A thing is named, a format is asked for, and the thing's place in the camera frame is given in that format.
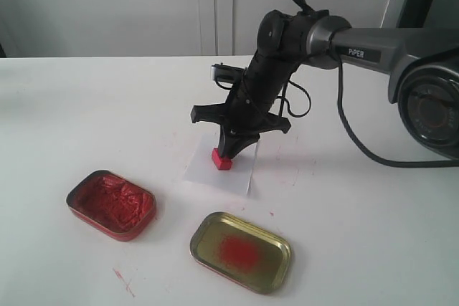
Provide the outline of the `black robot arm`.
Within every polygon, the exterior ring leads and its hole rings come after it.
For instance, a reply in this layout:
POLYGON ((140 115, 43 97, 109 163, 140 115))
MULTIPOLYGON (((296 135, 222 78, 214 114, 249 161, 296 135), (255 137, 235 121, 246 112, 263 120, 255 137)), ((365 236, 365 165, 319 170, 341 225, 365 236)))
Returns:
POLYGON ((384 166, 449 168, 458 165, 458 31, 455 29, 353 28, 326 10, 294 16, 269 12, 257 33, 257 49, 245 69, 216 64, 215 82, 230 84, 220 104, 196 105, 191 121, 218 124, 218 156, 232 159, 262 133, 290 130, 272 114, 275 101, 286 110, 286 87, 301 65, 324 70, 352 64, 386 74, 388 99, 398 107, 408 133, 441 155, 438 161, 392 161, 359 150, 384 166))

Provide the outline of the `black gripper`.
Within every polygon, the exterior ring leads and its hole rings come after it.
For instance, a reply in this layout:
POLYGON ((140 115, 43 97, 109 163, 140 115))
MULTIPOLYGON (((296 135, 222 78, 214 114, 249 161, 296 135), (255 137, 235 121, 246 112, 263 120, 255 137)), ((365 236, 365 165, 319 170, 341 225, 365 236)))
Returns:
POLYGON ((283 117, 286 101, 276 114, 270 109, 276 99, 265 96, 255 99, 241 83, 233 85, 223 103, 195 105, 191 109, 193 123, 206 122, 219 126, 217 153, 220 158, 235 158, 248 146, 257 143, 261 133, 290 130, 290 121, 283 117))

